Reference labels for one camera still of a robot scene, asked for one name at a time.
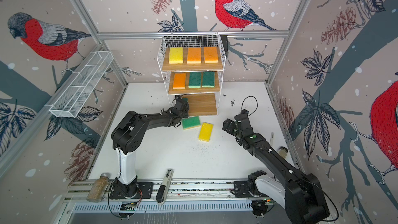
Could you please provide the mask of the light green sponge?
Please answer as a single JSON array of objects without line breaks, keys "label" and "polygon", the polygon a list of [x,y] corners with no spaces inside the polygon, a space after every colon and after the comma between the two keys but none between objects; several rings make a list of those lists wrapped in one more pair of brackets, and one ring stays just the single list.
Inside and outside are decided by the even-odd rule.
[{"label": "light green sponge", "polygon": [[195,116],[195,117],[184,118],[181,121],[181,125],[184,130],[199,127],[201,125],[200,117]]}]

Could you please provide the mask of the yellow sponge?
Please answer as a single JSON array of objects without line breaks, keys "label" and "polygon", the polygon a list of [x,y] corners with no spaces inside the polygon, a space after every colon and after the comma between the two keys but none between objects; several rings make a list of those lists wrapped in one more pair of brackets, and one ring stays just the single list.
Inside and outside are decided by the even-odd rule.
[{"label": "yellow sponge", "polygon": [[169,64],[183,64],[183,47],[170,48]]},{"label": "yellow sponge", "polygon": [[209,142],[214,125],[211,123],[203,122],[198,136],[199,141]]}]

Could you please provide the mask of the orange sponge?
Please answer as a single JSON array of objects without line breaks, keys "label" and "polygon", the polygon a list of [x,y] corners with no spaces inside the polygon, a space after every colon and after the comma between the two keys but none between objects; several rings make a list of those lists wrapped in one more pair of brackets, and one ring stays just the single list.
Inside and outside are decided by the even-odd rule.
[{"label": "orange sponge", "polygon": [[188,48],[187,63],[188,64],[202,63],[202,49],[200,47]]},{"label": "orange sponge", "polygon": [[175,73],[173,90],[183,90],[186,87],[186,73]]},{"label": "orange sponge", "polygon": [[218,47],[204,47],[204,62],[206,64],[218,63]]}]

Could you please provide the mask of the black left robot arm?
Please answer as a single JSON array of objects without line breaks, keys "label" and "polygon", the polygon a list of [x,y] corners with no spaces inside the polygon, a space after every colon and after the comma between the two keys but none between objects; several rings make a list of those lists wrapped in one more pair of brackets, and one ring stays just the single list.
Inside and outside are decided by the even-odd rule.
[{"label": "black left robot arm", "polygon": [[181,125],[183,119],[188,118],[188,112],[188,101],[178,95],[172,107],[158,114],[139,114],[130,111],[125,115],[111,134],[113,149],[118,152],[119,157],[119,175],[109,189],[110,199],[132,199],[139,194],[135,166],[136,151],[146,131],[160,127],[176,128]]}]

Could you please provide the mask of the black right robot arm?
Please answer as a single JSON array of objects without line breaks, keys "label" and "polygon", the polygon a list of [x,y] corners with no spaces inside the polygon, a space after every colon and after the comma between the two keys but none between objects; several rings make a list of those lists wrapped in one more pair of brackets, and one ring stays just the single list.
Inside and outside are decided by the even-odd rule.
[{"label": "black right robot arm", "polygon": [[318,178],[292,166],[265,137],[254,132],[246,110],[233,120],[226,119],[222,129],[234,136],[243,149],[271,172],[268,175],[258,171],[249,176],[253,196],[269,196],[283,206],[293,224],[316,224],[329,217],[329,207]]}]

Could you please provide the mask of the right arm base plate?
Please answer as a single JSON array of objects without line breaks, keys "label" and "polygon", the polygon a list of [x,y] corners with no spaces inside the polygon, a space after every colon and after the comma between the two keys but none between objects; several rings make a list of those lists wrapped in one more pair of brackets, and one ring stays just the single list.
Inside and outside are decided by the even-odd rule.
[{"label": "right arm base plate", "polygon": [[236,198],[257,198],[259,195],[256,194],[255,185],[253,182],[247,180],[237,180],[233,182],[233,189],[230,193]]}]

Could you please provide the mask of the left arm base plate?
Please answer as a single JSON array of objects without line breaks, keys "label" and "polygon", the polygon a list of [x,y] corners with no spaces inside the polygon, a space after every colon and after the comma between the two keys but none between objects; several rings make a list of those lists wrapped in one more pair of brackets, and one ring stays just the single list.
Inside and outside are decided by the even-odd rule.
[{"label": "left arm base plate", "polygon": [[122,191],[122,187],[119,183],[113,183],[111,190],[109,191],[110,200],[139,200],[139,199],[150,199],[153,191],[154,184],[152,182],[138,182],[136,187],[136,193],[132,196],[128,196],[127,193]]}]

